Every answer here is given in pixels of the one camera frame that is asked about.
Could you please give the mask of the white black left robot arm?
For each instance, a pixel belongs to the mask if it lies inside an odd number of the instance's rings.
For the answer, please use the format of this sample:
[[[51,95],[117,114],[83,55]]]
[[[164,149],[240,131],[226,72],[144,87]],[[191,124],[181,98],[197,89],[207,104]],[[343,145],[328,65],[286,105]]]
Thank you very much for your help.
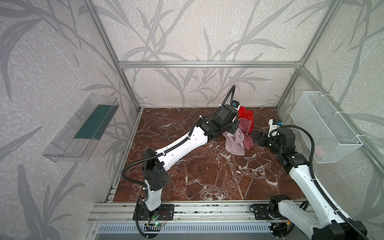
[[[200,117],[192,130],[177,141],[156,151],[145,152],[145,157],[154,157],[142,165],[146,185],[144,203],[148,211],[160,209],[162,189],[170,182],[167,171],[177,161],[223,133],[236,132],[239,126],[239,109],[238,101],[232,101],[230,105],[222,105],[212,118]]]

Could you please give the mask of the dark pink cloth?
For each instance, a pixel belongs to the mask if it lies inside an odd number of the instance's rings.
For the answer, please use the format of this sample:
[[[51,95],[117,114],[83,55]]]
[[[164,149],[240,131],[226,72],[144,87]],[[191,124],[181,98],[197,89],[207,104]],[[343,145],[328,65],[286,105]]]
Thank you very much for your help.
[[[249,151],[254,146],[252,138],[253,124],[251,120],[240,118],[239,119],[239,130],[243,134],[243,145],[244,149]]]

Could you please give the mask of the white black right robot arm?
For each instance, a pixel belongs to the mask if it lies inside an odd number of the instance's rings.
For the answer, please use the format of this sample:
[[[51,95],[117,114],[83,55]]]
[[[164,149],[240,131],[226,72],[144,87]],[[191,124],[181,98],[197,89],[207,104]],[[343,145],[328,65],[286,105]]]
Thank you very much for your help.
[[[306,159],[296,151],[294,129],[302,131],[310,140],[310,157]],[[368,231],[361,221],[354,221],[337,205],[314,172],[315,141],[305,129],[282,126],[270,133],[253,133],[253,142],[268,148],[279,164],[300,187],[316,216],[309,215],[287,196],[274,196],[270,201],[270,214],[290,220],[311,240],[366,240]]]

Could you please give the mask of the light pink cloth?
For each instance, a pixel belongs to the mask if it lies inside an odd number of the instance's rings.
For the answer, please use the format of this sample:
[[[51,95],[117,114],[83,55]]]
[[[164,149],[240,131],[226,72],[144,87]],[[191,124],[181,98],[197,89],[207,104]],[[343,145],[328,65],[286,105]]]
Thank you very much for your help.
[[[236,156],[245,155],[244,139],[245,136],[240,129],[237,129],[234,134],[224,132],[223,136],[226,140],[226,150]]]

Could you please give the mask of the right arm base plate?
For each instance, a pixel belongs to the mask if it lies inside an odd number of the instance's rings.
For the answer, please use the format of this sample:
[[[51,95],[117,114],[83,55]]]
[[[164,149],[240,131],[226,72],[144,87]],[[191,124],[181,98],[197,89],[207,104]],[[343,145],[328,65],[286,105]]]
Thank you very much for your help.
[[[255,220],[281,220],[282,216],[279,214],[271,214],[268,204],[252,204],[249,211],[254,214]]]

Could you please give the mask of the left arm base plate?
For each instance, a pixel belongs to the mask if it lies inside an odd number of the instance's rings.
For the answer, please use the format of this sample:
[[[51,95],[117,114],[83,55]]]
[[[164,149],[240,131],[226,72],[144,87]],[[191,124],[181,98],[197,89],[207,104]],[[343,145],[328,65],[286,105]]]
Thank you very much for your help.
[[[159,208],[149,211],[144,203],[139,203],[135,207],[134,221],[171,221],[174,218],[175,205],[162,204]]]

